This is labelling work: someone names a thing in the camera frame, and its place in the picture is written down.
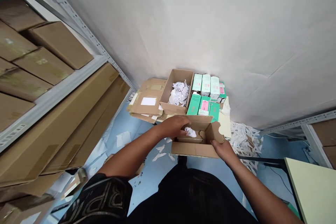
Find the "metal shelf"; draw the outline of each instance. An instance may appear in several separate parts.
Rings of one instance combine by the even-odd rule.
[[[35,101],[36,105],[31,110],[0,133],[0,153],[107,62],[105,56],[94,55],[93,57],[94,59],[87,65],[76,70],[73,74],[40,96]]]

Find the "packing tape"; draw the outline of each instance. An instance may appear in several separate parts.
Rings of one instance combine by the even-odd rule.
[[[38,177],[45,168],[45,166],[49,163],[49,159],[51,156],[54,155],[56,149],[59,147],[59,145],[49,145],[46,150],[43,152],[43,154],[40,156],[38,161],[35,163],[35,165],[32,167],[32,169],[28,172],[28,175],[26,176],[26,180],[30,177]]]

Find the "metal shelving unit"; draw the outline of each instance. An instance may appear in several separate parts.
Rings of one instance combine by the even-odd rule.
[[[68,24],[73,30],[83,36],[85,39],[91,42],[91,47],[95,47],[100,55],[95,55],[94,59],[89,62],[83,68],[76,70],[73,74],[61,81],[58,85],[54,86],[47,93],[39,97],[35,101],[35,106],[19,118],[16,122],[10,125],[7,129],[0,132],[0,152],[4,151],[13,141],[21,136],[26,130],[28,130],[34,123],[42,118],[48,111],[57,105],[63,98],[65,98],[70,92],[72,92],[78,85],[92,75],[97,69],[99,69],[104,63],[111,63],[114,68],[119,72],[119,75],[130,86],[130,93],[135,92],[136,89],[131,81],[127,78],[124,72],[108,54],[105,48],[101,45],[98,39],[93,35],[90,29],[82,21],[79,15],[69,5],[67,0],[53,0],[56,4],[62,7],[62,9],[69,15],[72,20],[65,20],[65,17],[58,11],[54,10],[48,3],[44,3],[44,0],[37,0],[37,2],[60,20]]]

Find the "cardboard box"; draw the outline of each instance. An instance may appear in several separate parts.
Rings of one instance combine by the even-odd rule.
[[[36,49],[36,45],[0,21],[1,58],[12,61]]]
[[[0,19],[17,32],[45,22],[24,0],[0,0]]]
[[[207,74],[202,75],[202,88],[201,88],[202,96],[210,95],[210,82],[211,82],[210,75],[207,75]]]
[[[202,88],[202,75],[199,75],[197,73],[194,74],[194,81],[192,83],[192,91],[198,91],[198,94],[201,93]]]
[[[336,119],[312,124],[322,146],[336,146]]]
[[[34,105],[34,103],[0,93],[0,132],[23,116]]]
[[[88,181],[88,175],[86,174],[83,168],[79,168],[75,177],[68,185],[65,193],[62,196],[62,199],[71,195],[74,195],[78,192]]]
[[[109,125],[114,114],[118,110],[120,104],[124,100],[127,92],[129,91],[129,86],[121,79],[116,80],[115,83],[118,83],[119,90],[111,98],[110,104],[107,106],[106,110],[99,118],[98,122],[93,127],[92,131],[80,147],[79,151],[76,153],[72,161],[70,162],[68,168],[77,168],[82,167],[88,157],[90,156],[92,150],[95,148],[97,143],[102,137],[102,134],[106,130],[106,127]]]
[[[39,48],[13,63],[40,79],[56,85],[74,70],[45,48]]]
[[[217,98],[218,103],[224,103],[226,99],[226,91],[224,82],[219,82],[219,97]]]
[[[198,115],[199,116],[208,116],[210,112],[210,104],[211,104],[211,98],[208,96],[202,96],[201,101],[199,103],[199,110]]]
[[[323,150],[327,155],[333,168],[336,169],[336,146],[323,147]]]
[[[161,116],[163,109],[160,106],[160,98],[165,84],[166,80],[164,79],[150,78],[145,81],[135,94],[134,102],[129,112]]]
[[[118,94],[123,83],[126,85],[122,78],[118,76],[80,125],[63,144],[57,154],[48,163],[41,174],[65,171],[68,168],[71,160],[74,158],[79,148],[82,146],[91,130],[102,116],[107,106],[110,104],[111,100],[113,100],[113,97]]]
[[[200,107],[201,96],[197,93],[193,93],[190,98],[190,103],[187,111],[187,115],[196,116]]]
[[[190,70],[182,70],[182,69],[173,69],[169,75],[169,78],[166,82],[166,86],[164,87],[160,104],[166,114],[169,115],[176,115],[176,114],[186,114],[187,108],[189,106],[190,101],[190,94],[191,94],[191,88],[189,89],[189,95],[186,107],[177,106],[174,104],[168,104],[168,100],[170,97],[170,92],[173,90],[173,84],[176,82],[184,82],[184,80],[187,81],[187,85],[190,85],[190,87],[193,86],[193,79],[194,79],[194,72]]]
[[[0,210],[1,223],[38,224],[52,206],[54,198],[44,195],[41,198],[29,196],[6,203]]]
[[[28,30],[34,41],[64,61],[73,69],[80,69],[93,57],[62,22],[47,22]]]
[[[212,117],[209,116],[188,115],[188,118],[197,137],[185,136],[173,139],[171,153],[183,156],[218,158],[209,141],[214,139],[219,143],[224,142],[224,136],[218,131],[221,124],[217,121],[211,123]]]
[[[118,76],[105,64],[0,156],[0,187],[37,179]]]
[[[33,102],[50,88],[49,83],[0,58],[1,92]]]
[[[219,78],[216,76],[211,76],[211,89],[210,89],[210,98],[212,101],[217,101],[219,93]]]
[[[38,176],[37,179],[35,179],[32,182],[21,184],[21,185],[15,185],[13,186],[13,190],[34,195],[36,197],[42,197],[43,194],[45,194],[50,187],[58,180],[58,178],[63,174],[63,172],[55,173],[55,174],[49,174],[49,175],[42,175]]]
[[[211,102],[209,116],[212,116],[213,119],[211,122],[218,121],[219,117],[219,103]]]

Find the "crumpled paper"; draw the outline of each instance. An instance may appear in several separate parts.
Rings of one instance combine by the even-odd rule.
[[[196,132],[192,128],[186,127],[184,130],[188,132],[188,136],[196,137]]]
[[[174,89],[170,92],[168,103],[185,107],[187,105],[187,99],[190,89],[190,86],[187,85],[187,81],[184,80],[184,83],[176,82],[173,84],[173,88]]]
[[[239,156],[258,157],[257,153],[261,153],[263,147],[264,137],[260,136],[259,131],[246,126],[245,124],[239,124],[231,122],[232,136],[230,144],[232,149]],[[258,170],[258,162],[250,160],[240,160],[255,176],[257,175],[255,170]]]

